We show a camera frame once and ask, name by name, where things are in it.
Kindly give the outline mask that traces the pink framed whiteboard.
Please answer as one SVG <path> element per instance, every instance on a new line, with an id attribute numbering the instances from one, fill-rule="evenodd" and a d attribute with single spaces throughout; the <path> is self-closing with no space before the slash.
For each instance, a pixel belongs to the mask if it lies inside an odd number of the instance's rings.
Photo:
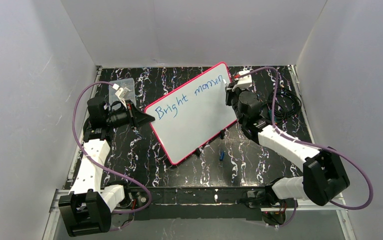
<path id="1" fill-rule="evenodd" d="M 220 62 L 144 109 L 155 118 L 150 126 L 172 165 L 236 122 L 223 79 L 231 81 L 227 64 Z"/>

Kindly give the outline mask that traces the blue marker cap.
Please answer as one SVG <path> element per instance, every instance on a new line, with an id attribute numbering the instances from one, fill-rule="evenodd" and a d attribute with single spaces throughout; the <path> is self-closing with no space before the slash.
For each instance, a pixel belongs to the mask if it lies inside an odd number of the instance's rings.
<path id="1" fill-rule="evenodd" d="M 220 155 L 219 155 L 219 161 L 223 161 L 225 158 L 225 152 L 224 151 L 221 151 L 220 152 Z"/>

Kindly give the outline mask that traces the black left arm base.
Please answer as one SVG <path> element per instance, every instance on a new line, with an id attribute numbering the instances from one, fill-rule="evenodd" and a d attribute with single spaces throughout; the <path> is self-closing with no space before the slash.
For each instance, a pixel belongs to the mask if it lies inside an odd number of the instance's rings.
<path id="1" fill-rule="evenodd" d="M 131 188 L 128 181 L 116 180 L 105 184 L 102 196 L 112 213 L 123 214 L 148 207 L 152 195 L 140 190 L 141 188 Z"/>

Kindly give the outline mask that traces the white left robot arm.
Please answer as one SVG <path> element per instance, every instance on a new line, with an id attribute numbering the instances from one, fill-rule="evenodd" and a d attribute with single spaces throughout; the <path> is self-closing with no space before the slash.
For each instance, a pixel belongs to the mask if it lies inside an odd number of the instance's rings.
<path id="1" fill-rule="evenodd" d="M 68 194 L 60 197 L 58 208 L 70 237 L 106 233 L 112 226 L 113 214 L 134 213 L 147 207 L 151 200 L 148 189 L 132 192 L 126 182 L 115 181 L 102 186 L 104 165 L 111 150 L 115 130 L 130 126 L 134 130 L 153 122 L 130 100 L 109 104 L 103 97 L 87 101 L 89 117 L 83 126 L 82 159 L 76 179 Z"/>

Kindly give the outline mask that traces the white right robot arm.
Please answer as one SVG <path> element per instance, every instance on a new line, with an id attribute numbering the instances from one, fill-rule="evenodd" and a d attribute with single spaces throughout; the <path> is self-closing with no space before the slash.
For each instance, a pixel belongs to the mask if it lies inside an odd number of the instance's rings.
<path id="1" fill-rule="evenodd" d="M 225 87 L 226 105 L 231 106 L 243 134 L 260 146 L 280 154 L 302 171 L 299 177 L 277 178 L 264 187 L 264 198 L 271 203 L 285 199 L 310 200 L 324 206 L 350 186 L 340 157 L 331 150 L 299 144 L 297 138 L 278 133 L 262 116 L 263 104 L 256 93 L 234 83 Z"/>

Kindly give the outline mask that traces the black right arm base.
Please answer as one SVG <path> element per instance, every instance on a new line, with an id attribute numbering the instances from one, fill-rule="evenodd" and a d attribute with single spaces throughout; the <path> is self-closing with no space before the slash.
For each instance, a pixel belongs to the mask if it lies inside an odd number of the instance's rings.
<path id="1" fill-rule="evenodd" d="M 297 200 L 293 198 L 279 199 L 273 191 L 265 189 L 247 191 L 237 202 L 249 209 L 273 209 L 272 211 L 262 210 L 261 212 L 265 224 L 275 228 L 290 223 L 299 206 Z"/>

